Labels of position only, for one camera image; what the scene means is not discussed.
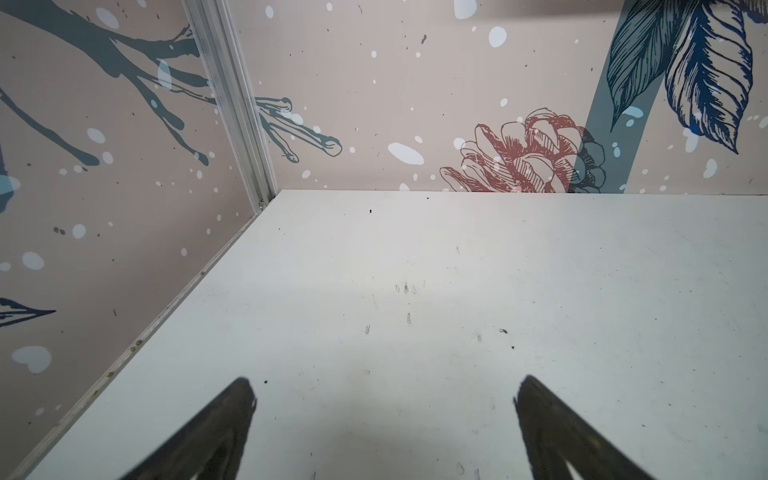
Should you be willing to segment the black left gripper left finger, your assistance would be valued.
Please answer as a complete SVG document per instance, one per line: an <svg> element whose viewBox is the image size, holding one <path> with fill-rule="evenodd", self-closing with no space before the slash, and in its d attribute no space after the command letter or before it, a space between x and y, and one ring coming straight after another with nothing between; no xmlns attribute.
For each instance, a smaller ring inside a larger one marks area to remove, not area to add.
<svg viewBox="0 0 768 480"><path fill-rule="evenodd" d="M240 469L257 398L239 377L125 479L234 479Z"/></svg>

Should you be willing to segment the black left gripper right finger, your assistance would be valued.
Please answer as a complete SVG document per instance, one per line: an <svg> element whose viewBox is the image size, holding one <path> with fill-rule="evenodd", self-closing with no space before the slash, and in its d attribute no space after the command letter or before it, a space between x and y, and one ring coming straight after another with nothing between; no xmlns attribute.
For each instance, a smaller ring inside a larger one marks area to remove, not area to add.
<svg viewBox="0 0 768 480"><path fill-rule="evenodd" d="M535 479L650 477L536 377L525 377L514 405Z"/></svg>

